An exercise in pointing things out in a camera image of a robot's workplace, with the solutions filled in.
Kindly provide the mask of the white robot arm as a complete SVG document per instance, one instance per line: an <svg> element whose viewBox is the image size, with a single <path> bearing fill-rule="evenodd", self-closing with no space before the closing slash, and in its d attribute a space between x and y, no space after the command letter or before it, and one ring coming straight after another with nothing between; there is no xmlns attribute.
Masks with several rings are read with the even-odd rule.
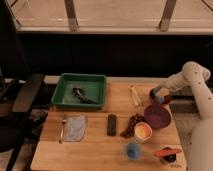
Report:
<svg viewBox="0 0 213 171"><path fill-rule="evenodd" d="M183 87L191 87L201 121L191 135L188 171L213 171L213 93L206 85L210 76L207 68L189 61L183 65L179 73L171 75L150 91L153 100L163 104L166 97L157 95L162 88L176 92Z"/></svg>

